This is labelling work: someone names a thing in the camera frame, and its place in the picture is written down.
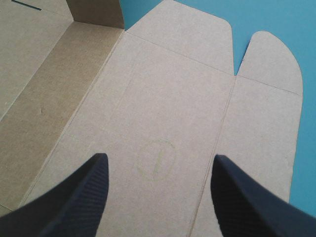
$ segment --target brown cardboard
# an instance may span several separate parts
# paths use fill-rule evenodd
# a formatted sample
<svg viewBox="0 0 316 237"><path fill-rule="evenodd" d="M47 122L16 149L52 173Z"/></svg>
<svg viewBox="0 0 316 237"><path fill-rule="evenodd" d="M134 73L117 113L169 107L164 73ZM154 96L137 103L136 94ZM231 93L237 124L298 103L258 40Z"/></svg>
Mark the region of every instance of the brown cardboard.
<svg viewBox="0 0 316 237"><path fill-rule="evenodd" d="M2 205L19 205L121 32L72 23L3 117Z"/></svg>
<svg viewBox="0 0 316 237"><path fill-rule="evenodd" d="M233 75L233 38L222 18L173 0L164 0L129 33Z"/></svg>
<svg viewBox="0 0 316 237"><path fill-rule="evenodd" d="M5 215L5 214L8 214L10 213L11 211L7 208L5 208L4 206L0 206L0 217Z"/></svg>
<svg viewBox="0 0 316 237"><path fill-rule="evenodd" d="M268 32L255 33L241 64L214 153L227 155L285 201L290 194L302 108L299 71L295 58L277 37ZM192 232L192 237L204 236L222 236L211 201L210 175Z"/></svg>
<svg viewBox="0 0 316 237"><path fill-rule="evenodd" d="M30 199L106 152L110 191L98 235L187 235L233 82L125 33Z"/></svg>
<svg viewBox="0 0 316 237"><path fill-rule="evenodd" d="M0 120L72 21L0 1Z"/></svg>
<svg viewBox="0 0 316 237"><path fill-rule="evenodd" d="M119 0L66 0L75 21L124 29Z"/></svg>
<svg viewBox="0 0 316 237"><path fill-rule="evenodd" d="M22 0L22 2L73 20L66 0Z"/></svg>

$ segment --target crease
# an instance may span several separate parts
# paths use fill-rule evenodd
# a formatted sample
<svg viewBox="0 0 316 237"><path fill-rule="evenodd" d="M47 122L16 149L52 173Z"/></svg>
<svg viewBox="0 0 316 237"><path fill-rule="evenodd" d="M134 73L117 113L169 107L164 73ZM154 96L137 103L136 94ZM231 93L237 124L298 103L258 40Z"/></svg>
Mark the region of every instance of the crease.
<svg viewBox="0 0 316 237"><path fill-rule="evenodd" d="M147 40L147 39L145 39L145 38L143 38L143 37L140 37L140 36L138 36L138 35L135 35L135 34L133 34L133 33L131 33L131 32L126 32L126 33L129 34L129 35L135 36L135 37L137 37L137 38L140 38L140 39L142 39L142 40L144 40L144 41L146 41L146 42L148 42L148 43L154 44L154 45L156 45L156 46L158 46L158 47L160 47L160 48L163 48L163 49L165 49L165 50L168 50L168 51L170 51L170 52L173 52L173 53L175 53L175 54L177 54L177 55L180 55L180 56L182 56L182 57L188 58L188 59L190 59L190 60L192 60L192 61L195 61L195 62L197 62L197 63L203 64L203 65L205 65L205 66L207 66L207 67L209 67L209 68L212 68L212 69L217 70L217 71L219 71L219 72L222 72L222 73L225 73L225 74L227 74L227 75L230 75L230 76L235 77L234 74L227 73L227 72L222 71L222 70L220 70L220 69L218 69L218 68L212 67L212 66L210 66L210 65L208 65L208 64L205 64L205 63L203 63L203 62L200 62L200 61L198 61L198 60L196 60L196 59L190 58L189 56L186 56L186 55L184 55L184 54L181 54L181 53L179 53L179 52L176 52L176 51L174 51L174 50L172 50L172 49L170 49L170 48L164 47L164 46L162 46L162 45L160 45L160 44L154 43L154 42L149 41L149 40Z"/></svg>
<svg viewBox="0 0 316 237"><path fill-rule="evenodd" d="M94 85L96 84L96 82L98 81L101 73L104 71L105 66L107 64L107 62L109 61L109 59L111 58L111 56L113 55L113 52L115 51L115 49L117 48L117 45L119 44L119 42L121 41L122 37L124 34L124 30L122 30L120 36L118 37L116 43L114 44L114 46L112 47L111 52L108 54L107 58L105 59L103 65L100 67L99 72L97 73L97 75L95 76L95 78L93 79L91 85L89 86L87 92L85 93L85 95L83 96L82 100L79 102L76 110L73 112L72 116L69 118L67 124L64 126L63 131L61 132L59 138L57 139L54 147L51 149L50 153L48 154L48 156L46 157L40 171L38 172L38 174L36 175L36 177L34 178L33 182L31 183L30 187L28 188L28 190L26 191L26 193L24 194L21 202L19 203L19 207L21 207L23 204L25 204L25 202L27 201L27 199L29 198L30 194L32 193L34 187L36 186L36 184L38 183L42 173L44 172L44 170L46 169L47 165L50 163L51 161L51 157L52 154L54 153L54 151L56 150L57 146L59 145L61 139L64 137L66 130L68 129L68 127L71 125L71 123L73 122L75 116L78 114L78 111L80 109L80 107L82 106L82 104L86 101L86 98L88 97L90 91L92 90L92 88L94 87Z"/></svg>
<svg viewBox="0 0 316 237"><path fill-rule="evenodd" d="M221 132L223 130L225 117L227 115L227 110L229 108L229 104L230 104L230 101L231 101L231 97L233 95L233 91L234 91L234 88L235 88L235 85L236 85L236 81L237 81L237 76L234 76L234 82L233 82L233 85L231 87L231 90L229 92L229 95L228 95L228 98L227 98L227 101L226 101L226 104L225 104L223 116L222 116L222 119L221 119L220 128L218 129L218 132L216 134L215 143L214 143L214 146L213 146L213 149L212 149L212 152L211 152L211 157L210 157L210 159L208 161L208 164L207 164L207 169L206 169L206 173L205 173L205 176L204 176L204 181L203 181L202 188L201 188L201 191L200 191L200 194L199 194L199 197L198 197L199 200L198 200L198 204L197 204L197 207L196 207L195 215L194 215L191 227L190 227L190 232L187 235L187 237L191 237L192 233L193 233L193 229L194 229L194 226L195 226L195 223L196 223L196 219L197 219L197 216L198 216L198 210L199 210L199 207L200 207L200 204L201 204L201 201L202 201L202 197L203 197L203 194L204 194L204 189L205 189L205 186L206 186L206 182L207 182L208 176L210 175L211 164L212 164L212 162L214 160L214 156L215 156L215 153L216 153L216 148L217 148L217 145L218 145L218 142L219 142L219 139L220 139Z"/></svg>
<svg viewBox="0 0 316 237"><path fill-rule="evenodd" d="M282 90L282 91L288 92L288 93L290 93L290 94L294 94L294 95L298 95L298 96L303 96L303 95L298 94L298 93L296 93L296 92L293 92L293 91L290 91L290 90L287 90L287 89L283 89L283 88L279 88L279 87L276 87L276 86L274 86L274 85L270 85L270 84L264 83L264 82L259 81L259 80L256 80L256 79L248 78L248 77L241 76L241 75L237 75L237 77L246 78L246 79L248 79L248 80L252 80L252 81L258 82L258 83L263 84L263 85L271 86L271 87L273 87L273 88L275 88L275 89Z"/></svg>

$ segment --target blue surface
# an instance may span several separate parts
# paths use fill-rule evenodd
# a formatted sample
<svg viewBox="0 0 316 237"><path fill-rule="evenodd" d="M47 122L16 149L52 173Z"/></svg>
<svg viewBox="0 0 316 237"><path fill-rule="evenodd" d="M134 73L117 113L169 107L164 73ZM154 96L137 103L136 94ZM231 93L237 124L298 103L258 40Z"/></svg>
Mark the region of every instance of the blue surface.
<svg viewBox="0 0 316 237"><path fill-rule="evenodd" d="M233 29L235 74L256 31L271 32L294 54L302 71L304 98L290 202L316 216L316 0L178 1L230 23ZM121 0L126 28L158 2Z"/></svg>
<svg viewBox="0 0 316 237"><path fill-rule="evenodd" d="M128 30L161 1L162 0L119 0L123 12L125 29Z"/></svg>

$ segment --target textured gripper pad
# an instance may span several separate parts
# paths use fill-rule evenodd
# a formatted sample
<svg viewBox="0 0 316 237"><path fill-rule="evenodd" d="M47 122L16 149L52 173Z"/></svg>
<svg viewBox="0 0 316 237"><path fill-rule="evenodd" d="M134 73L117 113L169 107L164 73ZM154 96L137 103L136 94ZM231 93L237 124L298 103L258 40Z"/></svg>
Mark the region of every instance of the textured gripper pad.
<svg viewBox="0 0 316 237"><path fill-rule="evenodd" d="M224 237L316 236L315 218L274 196L226 156L214 159L211 195Z"/></svg>
<svg viewBox="0 0 316 237"><path fill-rule="evenodd" d="M0 236L94 237L108 189L108 158L95 154L58 186L0 218Z"/></svg>

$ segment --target circular stamp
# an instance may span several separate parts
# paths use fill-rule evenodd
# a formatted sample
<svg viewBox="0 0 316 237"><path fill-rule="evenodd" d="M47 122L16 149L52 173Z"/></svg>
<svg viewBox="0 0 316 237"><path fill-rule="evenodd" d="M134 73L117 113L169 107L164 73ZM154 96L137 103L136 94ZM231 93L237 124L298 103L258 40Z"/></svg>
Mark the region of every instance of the circular stamp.
<svg viewBox="0 0 316 237"><path fill-rule="evenodd" d="M137 171L149 181L165 179L176 160L176 149L171 142L154 140L144 145L137 156Z"/></svg>

